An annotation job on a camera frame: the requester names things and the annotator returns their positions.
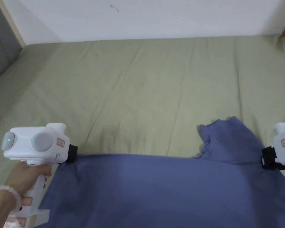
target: blue t-shirt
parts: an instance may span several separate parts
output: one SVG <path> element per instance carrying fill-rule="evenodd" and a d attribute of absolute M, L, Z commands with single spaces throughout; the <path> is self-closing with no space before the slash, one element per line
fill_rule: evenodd
<path fill-rule="evenodd" d="M 59 165 L 40 227 L 285 227 L 285 177 L 262 169 L 253 133 L 236 117 L 200 131 L 195 159 L 89 155 Z"/>

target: bed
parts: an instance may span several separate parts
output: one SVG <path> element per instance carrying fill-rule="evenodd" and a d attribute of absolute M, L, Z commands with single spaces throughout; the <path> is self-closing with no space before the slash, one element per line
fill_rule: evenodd
<path fill-rule="evenodd" d="M 62 122 L 80 154 L 193 157 L 197 126 L 233 115 L 264 145 L 285 122 L 282 36 L 30 45 L 0 77 L 0 148 Z M 0 149 L 0 184 L 13 165 Z"/>

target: button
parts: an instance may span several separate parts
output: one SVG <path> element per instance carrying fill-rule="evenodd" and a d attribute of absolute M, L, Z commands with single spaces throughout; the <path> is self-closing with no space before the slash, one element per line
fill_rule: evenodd
<path fill-rule="evenodd" d="M 36 134 L 31 140 L 32 147 L 39 152 L 47 151 L 51 148 L 52 144 L 53 139 L 47 132 L 40 132 Z"/>
<path fill-rule="evenodd" d="M 2 140 L 1 149 L 3 151 L 11 149 L 13 147 L 14 139 L 15 134 L 13 132 L 6 132 Z"/>

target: white bracelet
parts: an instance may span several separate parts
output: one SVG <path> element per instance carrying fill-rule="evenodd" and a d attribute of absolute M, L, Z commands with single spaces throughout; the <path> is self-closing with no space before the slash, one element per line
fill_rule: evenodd
<path fill-rule="evenodd" d="M 15 197 L 15 199 L 17 200 L 16 207 L 13 211 L 11 211 L 10 214 L 15 214 L 16 212 L 18 212 L 20 210 L 21 205 L 22 205 L 22 199 L 21 199 L 19 193 L 14 188 L 7 186 L 7 185 L 1 185 L 0 191 L 1 190 L 6 190 L 6 191 L 10 192 Z"/>

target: t-shirt sleeve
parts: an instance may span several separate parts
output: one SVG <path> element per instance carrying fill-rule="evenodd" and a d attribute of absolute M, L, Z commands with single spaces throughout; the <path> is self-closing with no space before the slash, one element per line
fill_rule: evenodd
<path fill-rule="evenodd" d="M 199 126 L 204 141 L 198 159 L 228 164 L 260 164 L 264 146 L 238 118 Z"/>

